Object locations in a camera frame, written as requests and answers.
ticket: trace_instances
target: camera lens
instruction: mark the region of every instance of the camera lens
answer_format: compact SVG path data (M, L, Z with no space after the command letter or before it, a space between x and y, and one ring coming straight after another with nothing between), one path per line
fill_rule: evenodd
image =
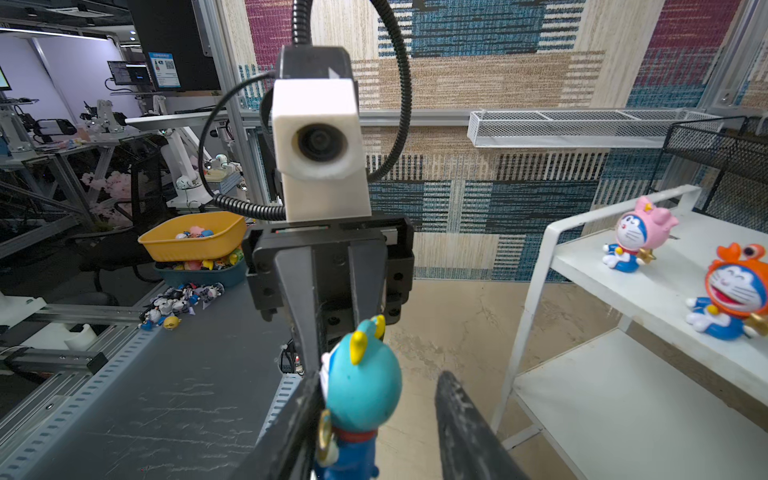
M338 128L312 124L299 130L299 150L310 160L324 162L337 158L344 150L346 139Z

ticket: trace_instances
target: mesh basket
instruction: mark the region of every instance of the mesh basket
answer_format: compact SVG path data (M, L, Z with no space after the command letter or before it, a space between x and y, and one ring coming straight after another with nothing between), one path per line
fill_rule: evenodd
M467 136L476 147L661 148L670 125L716 118L696 111L473 111Z
M673 125L664 152L700 165L702 213L768 233L768 132L759 119L727 120L740 126L717 131L712 124L721 120Z

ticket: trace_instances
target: sticker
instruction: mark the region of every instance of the sticker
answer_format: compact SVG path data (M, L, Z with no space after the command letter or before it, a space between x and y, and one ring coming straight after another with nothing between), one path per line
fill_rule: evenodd
M181 86L173 55L150 52L149 58L152 60L152 70L159 88L179 88Z

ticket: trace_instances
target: white cart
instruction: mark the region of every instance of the white cart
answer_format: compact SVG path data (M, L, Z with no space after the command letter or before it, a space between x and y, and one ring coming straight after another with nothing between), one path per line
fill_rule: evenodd
M502 400L510 395L534 425L504 441L511 449L541 433L579 478L768 478L768 433L626 334L635 321L768 405L768 338L723 341L685 322L685 299L704 296L704 275L716 248L760 243L768 235L692 211L700 188L686 185L651 194L680 198L680 224L654 251L657 260L635 273L609 269L606 230L557 245L561 233L634 209L635 200L547 227L525 299ZM549 268L624 314L619 327L518 374Z

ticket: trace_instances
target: yellow ball toy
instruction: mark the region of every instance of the yellow ball toy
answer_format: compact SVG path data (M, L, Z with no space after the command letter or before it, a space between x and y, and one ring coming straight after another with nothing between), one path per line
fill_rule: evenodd
M176 328L179 326L179 323L181 323L181 320L177 316L167 316L165 317L165 320L163 320L163 326L168 330Z

